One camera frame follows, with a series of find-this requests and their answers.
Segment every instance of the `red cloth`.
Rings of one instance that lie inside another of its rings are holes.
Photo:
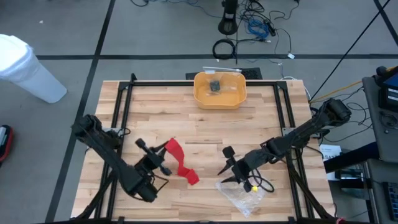
[[[184,152],[182,151],[180,144],[174,138],[171,138],[168,141],[168,143],[165,145],[165,148],[167,152],[173,155],[178,161],[177,175],[187,178],[190,185],[194,185],[199,182],[197,173],[193,169],[188,169],[184,166]]]

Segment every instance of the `yellow object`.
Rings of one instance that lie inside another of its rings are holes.
[[[215,77],[220,81],[220,94],[212,94],[210,90],[210,81]],[[238,72],[200,72],[195,75],[193,88],[195,100],[202,109],[235,110],[246,100],[246,79]]]
[[[345,86],[345,87],[343,87],[343,88],[334,90],[334,91],[332,91],[331,93],[328,93],[328,94],[323,95],[323,96],[321,96],[321,97],[318,97],[318,98],[316,98],[316,99],[314,99],[314,100],[311,100],[310,103],[319,102],[320,99],[323,99],[323,98],[325,98],[325,97],[328,97],[328,96],[330,96],[330,95],[332,95],[332,94],[334,94],[334,93],[337,93],[337,92],[339,92],[339,91],[341,91],[341,90],[348,89],[349,87],[355,86],[355,85],[360,84],[360,83],[362,83],[362,81],[354,82],[354,83],[352,83],[352,84],[349,84],[348,86]]]

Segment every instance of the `white paper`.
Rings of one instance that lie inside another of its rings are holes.
[[[291,53],[289,53],[287,56],[290,57],[291,59],[295,58],[295,56],[293,54],[291,54]]]
[[[334,158],[336,156],[339,156],[341,153],[341,148],[340,146],[332,146],[332,145],[326,145],[326,144],[322,144],[319,146],[319,149],[321,150],[322,154],[323,154],[323,161],[327,161],[331,158]],[[335,177],[335,173],[331,172],[328,175],[328,180],[338,180]]]

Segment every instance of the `red fabric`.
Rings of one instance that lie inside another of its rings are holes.
[[[9,128],[9,129],[10,129],[10,132],[8,134],[9,136],[8,136],[8,140],[7,140],[7,143],[6,143],[6,150],[5,150],[4,154],[0,157],[0,162],[5,160],[6,157],[8,156],[8,154],[10,153],[11,142],[12,142],[12,139],[14,137],[14,132],[12,131],[12,128]]]
[[[184,166],[184,151],[182,150],[180,144],[174,138],[171,138],[168,141],[168,143],[165,145],[165,148],[167,152],[173,155],[174,158],[178,161],[177,175],[187,178],[190,185],[194,185],[199,182],[199,177],[197,173],[193,169],[188,169]]]
[[[338,218],[338,219],[336,220],[336,224],[340,224],[341,221],[344,221],[344,218]]]

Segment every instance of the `gray floor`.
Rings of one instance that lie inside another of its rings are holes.
[[[110,0],[0,0],[0,33],[15,35],[28,42],[37,55],[93,55]],[[295,3],[290,0],[261,0],[266,12],[288,11]],[[220,1],[200,0],[209,14],[219,16]],[[398,30],[398,1],[386,8]],[[373,0],[302,0],[288,21],[275,26],[292,36],[293,54],[344,54],[355,38],[377,13]],[[185,3],[150,2],[138,8],[128,0],[116,0],[113,15],[101,54],[103,55],[173,55],[211,54],[215,41],[222,39],[212,18],[197,7]],[[239,39],[250,37],[243,29]],[[242,54],[273,54],[276,38],[270,44],[239,45]],[[286,54],[288,38],[281,32],[277,54]],[[396,46],[384,21],[377,18],[352,50],[352,54],[396,54]],[[280,60],[283,74],[304,80],[311,94],[331,72],[338,60]],[[4,223],[37,223],[45,220],[55,183],[67,148],[70,125],[75,119],[91,60],[41,61],[67,88],[68,94],[56,104],[48,105],[24,90],[0,82],[0,123],[15,129],[13,152],[0,168],[0,217]],[[345,60],[317,96],[374,74],[380,65],[394,66],[397,59]],[[240,60],[99,60],[85,113],[94,113],[103,80],[127,80],[134,72],[140,80],[181,80],[187,72],[202,66],[260,67],[263,78],[280,79],[280,67],[267,60],[251,63]],[[366,107],[363,93],[350,101]],[[352,120],[364,114],[355,111]],[[364,127],[346,124],[328,136],[341,139]],[[339,144],[355,149],[374,141],[372,131],[365,131]],[[56,220],[70,217],[84,157],[84,147],[76,144],[68,170]],[[366,211],[362,200],[341,192],[331,185],[338,215],[349,218]],[[364,221],[366,214],[354,218]]]

